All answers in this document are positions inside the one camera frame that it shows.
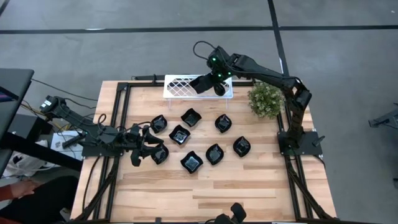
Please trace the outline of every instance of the gray floor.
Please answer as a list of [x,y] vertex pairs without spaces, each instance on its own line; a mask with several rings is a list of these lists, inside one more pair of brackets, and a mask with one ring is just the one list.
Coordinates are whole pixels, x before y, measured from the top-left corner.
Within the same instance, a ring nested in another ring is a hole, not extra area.
[[[277,0],[275,8],[280,26],[398,24],[398,3],[393,0]],[[0,29],[215,25],[270,26],[267,1],[11,0],[0,18]],[[387,127],[371,129],[368,119],[398,102],[398,30],[281,35],[290,74],[313,93],[310,107],[318,132],[326,136],[322,147],[338,216],[396,223],[398,190],[392,178],[398,177],[398,133]],[[0,35],[0,67],[33,68],[38,80],[96,98],[103,80],[206,73],[206,65],[192,54],[198,40],[248,54],[280,71],[272,31]],[[209,51],[199,49],[203,55]],[[66,96],[33,83],[25,99],[37,108],[47,95]]]

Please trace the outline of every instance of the white bag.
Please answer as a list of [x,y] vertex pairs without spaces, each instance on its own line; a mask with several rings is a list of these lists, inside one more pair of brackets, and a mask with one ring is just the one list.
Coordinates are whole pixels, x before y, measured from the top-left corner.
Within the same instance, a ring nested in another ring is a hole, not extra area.
[[[41,140],[37,142],[44,147],[48,147],[49,143],[47,140]],[[23,153],[14,151],[10,160],[8,161],[6,170],[3,173],[3,176],[9,177],[14,175],[25,175],[27,177],[33,176],[37,171],[51,169],[52,167],[39,169],[46,162],[32,156],[27,156]]]

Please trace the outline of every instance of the wooden tabletop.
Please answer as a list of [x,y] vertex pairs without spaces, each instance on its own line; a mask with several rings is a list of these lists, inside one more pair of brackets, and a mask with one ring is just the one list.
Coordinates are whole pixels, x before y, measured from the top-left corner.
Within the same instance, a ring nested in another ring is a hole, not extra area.
[[[110,123],[117,83],[103,82],[95,121],[101,113],[105,113],[107,120],[104,124]],[[285,162],[279,154],[277,121],[259,119],[251,112],[247,96],[250,89],[251,87],[234,87],[234,98],[229,100],[228,109],[225,100],[172,100],[169,109],[168,101],[163,99],[162,87],[133,87],[126,127],[164,115],[168,122],[167,129],[156,136],[165,141],[170,155],[158,166],[147,157],[140,167],[131,165],[130,153],[122,156],[111,221],[154,222],[155,217],[162,217],[163,222],[203,222],[221,213],[232,215],[229,208],[235,202],[243,205],[248,215],[246,222],[294,221]],[[119,125],[123,99],[122,93],[116,126]],[[189,108],[193,108],[202,117],[194,128],[189,128],[180,118]],[[224,113],[231,118],[233,125],[228,132],[220,134],[214,122]],[[169,138],[169,133],[178,124],[191,132],[190,139],[183,146],[178,146]],[[305,113],[303,126],[306,130],[313,128],[309,110]],[[249,154],[243,158],[232,147],[240,136],[251,143]],[[224,150],[224,159],[212,166],[207,161],[205,152],[216,143]],[[189,174],[180,163],[190,151],[195,151],[204,162],[194,174]],[[83,193],[94,160],[95,158],[87,158],[84,161],[72,218],[81,213]],[[313,156],[302,156],[302,160],[309,191],[327,213],[335,216],[323,165]],[[94,169],[86,205],[98,188],[101,166],[102,159]],[[299,189],[297,192],[301,214],[305,217],[302,194]],[[104,217],[107,197],[106,192],[100,218]]]

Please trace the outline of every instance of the black bowl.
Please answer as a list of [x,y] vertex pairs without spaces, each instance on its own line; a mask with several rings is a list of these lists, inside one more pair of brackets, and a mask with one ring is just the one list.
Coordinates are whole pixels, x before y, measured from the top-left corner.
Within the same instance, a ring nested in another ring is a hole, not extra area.
[[190,127],[194,127],[194,125],[197,124],[197,122],[201,119],[201,116],[198,114],[198,112],[191,108],[181,116],[181,119]]
[[226,114],[223,114],[216,119],[215,126],[221,133],[224,133],[232,126],[232,121]]
[[250,151],[250,148],[250,142],[243,136],[234,142],[234,151],[239,155],[239,157],[244,157]]
[[196,172],[202,164],[203,160],[200,159],[200,157],[193,151],[188,152],[188,154],[181,160],[181,165],[186,168],[190,174]]
[[177,144],[183,144],[191,135],[191,133],[183,128],[181,125],[177,125],[174,130],[169,134],[170,139],[175,141]]
[[209,160],[211,165],[216,165],[221,161],[224,157],[224,151],[219,147],[218,144],[214,144],[210,146],[206,151],[206,158]]
[[158,144],[156,147],[160,147],[162,148],[162,150],[150,156],[152,160],[155,161],[157,165],[159,165],[167,159],[167,157],[169,156],[169,150],[163,144]]
[[159,115],[150,122],[150,127],[154,130],[155,134],[166,129],[167,120],[163,115]]

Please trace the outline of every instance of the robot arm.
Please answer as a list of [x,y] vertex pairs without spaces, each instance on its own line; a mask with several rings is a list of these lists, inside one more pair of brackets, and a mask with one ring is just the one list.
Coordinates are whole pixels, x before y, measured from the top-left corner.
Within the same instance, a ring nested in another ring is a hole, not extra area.
[[213,87],[217,94],[224,95],[225,91],[221,83],[234,75],[238,78],[255,78],[279,88],[293,114],[285,143],[293,149],[300,147],[305,134],[302,127],[304,111],[312,96],[300,79],[283,77],[278,72],[258,65],[246,55],[228,55],[220,46],[209,55],[207,66],[211,68],[209,74],[190,82],[197,93],[203,93]]
[[158,147],[146,146],[144,143],[162,144],[164,142],[150,134],[148,125],[141,128],[138,124],[133,124],[129,129],[118,131],[112,126],[100,124],[100,121],[98,124],[95,124],[72,111],[67,106],[65,99],[59,96],[47,96],[40,110],[49,120],[63,118],[73,126],[80,128],[87,133],[86,136],[90,138],[90,144],[101,146],[106,149],[106,152],[116,151],[118,155],[123,151],[128,152],[131,150],[131,163],[133,166],[141,164],[140,157],[145,158],[161,150]]

